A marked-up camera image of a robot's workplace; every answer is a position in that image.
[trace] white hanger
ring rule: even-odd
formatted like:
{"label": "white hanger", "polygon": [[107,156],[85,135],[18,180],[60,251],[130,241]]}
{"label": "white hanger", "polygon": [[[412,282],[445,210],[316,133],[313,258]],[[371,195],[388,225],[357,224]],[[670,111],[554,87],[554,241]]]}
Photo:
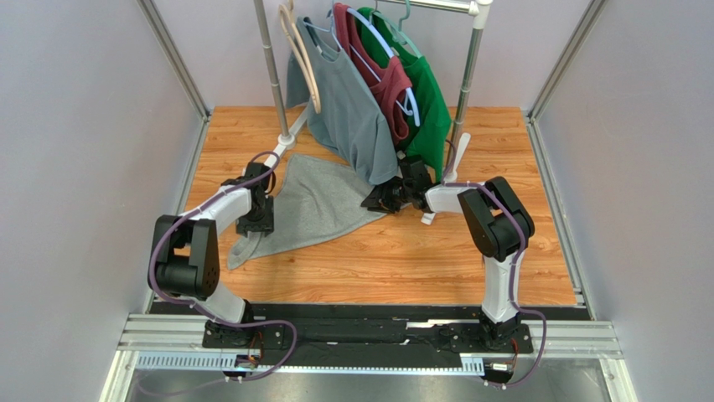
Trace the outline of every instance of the white hanger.
{"label": "white hanger", "polygon": [[[280,25],[282,26],[282,31],[285,33],[292,52],[295,54],[295,59],[300,65],[300,70],[303,71],[303,76],[305,77],[305,82],[308,84],[308,90],[310,91],[310,97],[313,100],[313,105],[315,107],[315,113],[320,113],[320,93],[318,92],[318,83],[315,80],[315,74],[313,73],[313,66],[310,64],[310,58],[308,57],[308,51],[305,49],[305,43],[303,42],[303,37],[300,36],[298,31],[298,26],[295,24],[295,15],[292,13],[293,1],[287,1],[287,7],[284,4],[277,6],[277,15],[280,18]],[[290,25],[292,29],[292,34],[287,29],[287,25]]]}

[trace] gray t-shirt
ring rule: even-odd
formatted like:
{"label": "gray t-shirt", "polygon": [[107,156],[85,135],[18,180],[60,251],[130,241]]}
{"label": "gray t-shirt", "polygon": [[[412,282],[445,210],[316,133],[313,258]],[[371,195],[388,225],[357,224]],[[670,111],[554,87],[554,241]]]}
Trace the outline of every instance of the gray t-shirt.
{"label": "gray t-shirt", "polygon": [[[314,29],[298,18],[297,30],[308,51],[320,94],[320,114],[308,104],[308,128],[313,137],[349,162],[357,175],[372,185],[397,173],[397,160],[387,120],[370,88],[349,56],[327,45]],[[287,107],[310,98],[294,54],[287,64]]]}

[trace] floor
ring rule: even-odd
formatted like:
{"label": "floor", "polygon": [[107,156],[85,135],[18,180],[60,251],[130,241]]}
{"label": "floor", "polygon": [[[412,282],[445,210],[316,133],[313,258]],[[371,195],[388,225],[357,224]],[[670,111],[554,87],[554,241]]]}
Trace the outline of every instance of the floor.
{"label": "floor", "polygon": [[[288,111],[288,123],[300,114]],[[241,175],[258,152],[272,150],[280,129],[272,107],[218,107],[201,152],[189,208]],[[521,268],[519,301],[526,305],[576,303],[551,211],[517,108],[471,108],[464,131],[471,143],[459,181],[504,176],[535,222]],[[303,129],[292,152],[344,163]],[[280,188],[286,163],[277,168]],[[221,280],[251,302],[479,304],[484,296],[481,255],[463,216],[438,214],[431,226],[407,208],[342,238],[250,260],[228,271],[225,259],[238,239],[230,229],[219,242]]]}

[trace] clothing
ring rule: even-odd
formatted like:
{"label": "clothing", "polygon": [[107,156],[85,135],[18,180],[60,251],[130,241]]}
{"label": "clothing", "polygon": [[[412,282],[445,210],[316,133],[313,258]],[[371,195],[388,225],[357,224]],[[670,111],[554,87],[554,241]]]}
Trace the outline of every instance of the clothing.
{"label": "clothing", "polygon": [[275,231],[240,238],[228,255],[234,269],[247,260],[337,239],[385,215],[361,208],[372,187],[352,169],[293,153],[275,197]]}
{"label": "clothing", "polygon": [[[372,8],[368,7],[362,7],[359,10],[360,14],[367,19],[370,19],[370,14],[373,11]],[[416,104],[419,106],[419,116],[422,119],[421,126],[417,127],[414,125],[413,117],[407,118],[409,137],[397,144],[397,149],[406,151],[408,156],[421,156],[424,159],[424,163],[434,168],[436,180],[441,181],[444,143],[451,128],[452,119],[439,89],[437,79],[434,77],[427,59],[423,56],[417,58],[398,44],[384,20],[374,16],[372,23],[395,51],[395,54],[398,54],[399,60],[404,66],[404,71],[411,80]],[[386,52],[369,29],[359,22],[358,25],[360,26],[362,44],[370,57],[381,66],[390,63]]]}
{"label": "clothing", "polygon": [[[372,185],[382,184],[398,171],[389,125],[349,56],[330,48],[305,22],[309,23],[309,18],[298,18],[297,30],[313,65],[322,104],[320,114],[315,113],[312,102],[308,104],[308,128],[360,178]],[[287,105],[309,97],[303,72],[293,60],[287,67]]]}
{"label": "clothing", "polygon": [[406,124],[404,112],[396,101],[399,100],[404,105],[405,91],[411,87],[411,81],[398,58],[389,60],[385,68],[382,68],[369,56],[360,41],[357,22],[354,16],[347,12],[348,8],[349,6],[342,3],[334,5],[334,29],[337,40],[370,87],[377,104],[389,122],[392,140],[396,145],[409,136],[409,126]]}

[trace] maroon shirt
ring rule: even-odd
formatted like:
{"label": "maroon shirt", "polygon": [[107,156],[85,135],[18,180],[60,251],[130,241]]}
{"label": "maroon shirt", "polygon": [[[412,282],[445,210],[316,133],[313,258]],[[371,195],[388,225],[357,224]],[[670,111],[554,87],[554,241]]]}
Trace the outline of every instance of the maroon shirt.
{"label": "maroon shirt", "polygon": [[[342,3],[334,4],[334,28],[337,40],[349,55],[349,58],[352,59],[352,63],[357,67],[367,86],[370,87],[372,95],[382,110],[382,114],[387,119],[391,131],[391,139],[396,145],[409,136],[409,126],[406,124],[404,113],[396,104],[396,101],[399,100],[404,105],[406,89],[411,88],[411,81],[406,76],[399,58],[392,57],[386,69],[382,69],[367,54],[360,40],[354,16],[347,13],[348,8],[349,6]],[[360,60],[360,56],[355,54],[355,51],[370,65],[372,70],[380,77],[381,82],[375,78],[370,69]]]}

